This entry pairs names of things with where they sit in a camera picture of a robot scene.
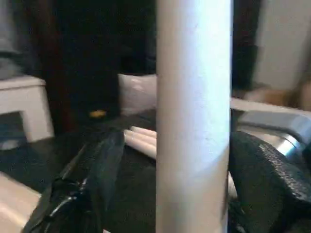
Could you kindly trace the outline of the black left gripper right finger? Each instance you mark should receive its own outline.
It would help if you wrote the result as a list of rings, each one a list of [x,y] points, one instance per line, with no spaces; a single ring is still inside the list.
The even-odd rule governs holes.
[[[272,145],[231,133],[229,171],[249,233],[311,231],[311,177]]]

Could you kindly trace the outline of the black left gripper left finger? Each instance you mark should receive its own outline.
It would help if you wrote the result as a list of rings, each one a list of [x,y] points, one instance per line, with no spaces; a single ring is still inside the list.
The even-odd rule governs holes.
[[[102,233],[124,133],[95,133],[44,190],[24,233]]]

